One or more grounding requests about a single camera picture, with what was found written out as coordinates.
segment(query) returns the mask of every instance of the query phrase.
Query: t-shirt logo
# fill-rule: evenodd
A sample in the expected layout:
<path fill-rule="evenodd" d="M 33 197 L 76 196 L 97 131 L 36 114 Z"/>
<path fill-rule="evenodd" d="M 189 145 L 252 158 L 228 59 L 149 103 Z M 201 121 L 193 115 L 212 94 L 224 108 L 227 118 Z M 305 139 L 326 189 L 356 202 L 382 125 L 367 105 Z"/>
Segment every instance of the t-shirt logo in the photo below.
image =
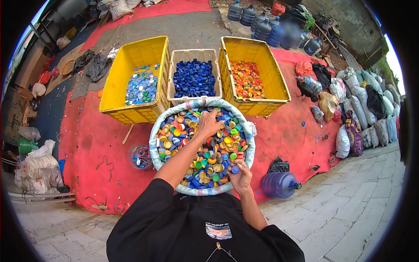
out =
<path fill-rule="evenodd" d="M 213 239 L 230 239 L 233 236 L 231 235 L 230 226 L 226 224 L 211 224 L 205 222 L 205 229 L 207 235 Z"/>

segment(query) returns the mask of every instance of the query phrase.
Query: concrete ground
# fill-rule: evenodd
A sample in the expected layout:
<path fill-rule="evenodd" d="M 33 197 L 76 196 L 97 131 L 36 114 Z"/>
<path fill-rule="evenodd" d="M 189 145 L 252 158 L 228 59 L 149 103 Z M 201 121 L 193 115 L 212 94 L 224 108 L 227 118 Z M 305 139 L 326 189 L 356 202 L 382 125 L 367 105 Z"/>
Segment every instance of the concrete ground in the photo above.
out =
<path fill-rule="evenodd" d="M 367 149 L 308 180 L 288 199 L 259 205 L 268 224 L 287 233 L 307 262 L 364 261 L 390 224 L 402 192 L 398 144 Z M 46 261 L 104 261 L 118 215 L 66 204 L 15 205 L 28 237 Z"/>

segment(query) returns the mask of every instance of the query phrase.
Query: yellow plastic crate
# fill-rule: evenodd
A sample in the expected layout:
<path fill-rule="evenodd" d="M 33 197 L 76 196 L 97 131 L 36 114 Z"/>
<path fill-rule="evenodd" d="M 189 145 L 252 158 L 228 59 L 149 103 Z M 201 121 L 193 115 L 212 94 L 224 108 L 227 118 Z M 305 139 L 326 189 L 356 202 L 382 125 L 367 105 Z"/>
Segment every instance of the yellow plastic crate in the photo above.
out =
<path fill-rule="evenodd" d="M 199 96 L 199 97 L 181 97 L 175 98 L 175 85 L 173 84 L 173 74 L 176 72 L 176 64 L 180 61 L 192 61 L 196 58 L 198 61 L 206 62 L 211 60 L 212 63 L 212 74 L 215 77 L 214 91 L 215 96 Z M 220 68 L 218 66 L 217 53 L 215 49 L 183 49 L 174 50 L 170 60 L 169 70 L 169 84 L 167 91 L 168 100 L 174 105 L 180 105 L 187 101 L 204 99 L 204 98 L 222 98 L 221 79 L 220 79 Z"/>
<path fill-rule="evenodd" d="M 221 37 L 218 63 L 224 99 L 245 115 L 268 116 L 291 101 L 290 92 L 278 63 L 266 42 L 241 37 Z M 266 99 L 239 99 L 231 72 L 230 61 L 257 64 Z"/>
<path fill-rule="evenodd" d="M 150 122 L 170 107 L 167 100 L 170 51 L 167 36 L 158 36 L 123 45 L 109 71 L 99 112 L 107 114 L 123 125 Z M 156 100 L 148 104 L 125 106 L 125 94 L 133 69 L 160 63 Z"/>

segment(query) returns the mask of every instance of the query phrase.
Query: white plastic basket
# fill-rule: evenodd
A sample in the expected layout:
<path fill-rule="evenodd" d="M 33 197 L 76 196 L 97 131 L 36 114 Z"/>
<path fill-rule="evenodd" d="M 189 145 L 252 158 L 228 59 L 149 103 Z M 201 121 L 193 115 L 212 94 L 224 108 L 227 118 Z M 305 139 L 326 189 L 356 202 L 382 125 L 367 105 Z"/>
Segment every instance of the white plastic basket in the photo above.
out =
<path fill-rule="evenodd" d="M 212 62 L 212 74 L 215 77 L 214 91 L 215 96 L 199 96 L 199 97 L 188 97 L 183 96 L 181 98 L 175 98 L 175 85 L 173 84 L 173 74 L 176 72 L 176 64 L 180 61 L 192 61 L 196 58 L 198 61 L 206 62 L 211 60 Z M 172 57 L 170 59 L 170 69 L 169 69 L 169 82 L 167 90 L 167 99 L 172 103 L 173 106 L 185 103 L 187 101 L 204 99 L 204 98 L 222 98 L 222 88 L 221 88 L 221 77 L 220 77 L 220 67 L 218 66 L 218 58 L 215 49 L 183 49 L 175 50 L 172 52 Z"/>

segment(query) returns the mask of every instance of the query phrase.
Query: pile of sacks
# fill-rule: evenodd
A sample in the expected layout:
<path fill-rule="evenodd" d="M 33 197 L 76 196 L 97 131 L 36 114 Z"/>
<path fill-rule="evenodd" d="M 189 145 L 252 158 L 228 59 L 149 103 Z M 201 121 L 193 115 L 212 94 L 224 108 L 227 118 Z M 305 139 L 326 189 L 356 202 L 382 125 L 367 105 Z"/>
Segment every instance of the pile of sacks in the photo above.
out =
<path fill-rule="evenodd" d="M 370 148 L 395 142 L 396 119 L 400 114 L 400 96 L 394 86 L 386 85 L 385 81 L 373 72 L 365 70 L 356 72 L 351 67 L 340 71 L 336 77 L 342 79 L 348 87 L 345 96 L 342 97 L 341 105 L 345 113 L 352 112 L 350 126 L 354 124 L 356 127 L 358 124 L 360 127 L 361 133 L 357 132 L 355 137 L 361 135 L 362 146 Z M 350 147 L 354 149 L 350 141 L 353 139 L 353 133 L 348 135 L 343 131 L 347 128 L 349 128 L 348 120 L 346 127 L 341 127 L 336 138 L 338 150 L 336 156 L 340 158 L 349 155 Z"/>
<path fill-rule="evenodd" d="M 63 187 L 58 161 L 52 156 L 55 141 L 47 140 L 38 150 L 34 150 L 20 161 L 15 169 L 15 184 L 29 194 L 59 193 Z"/>

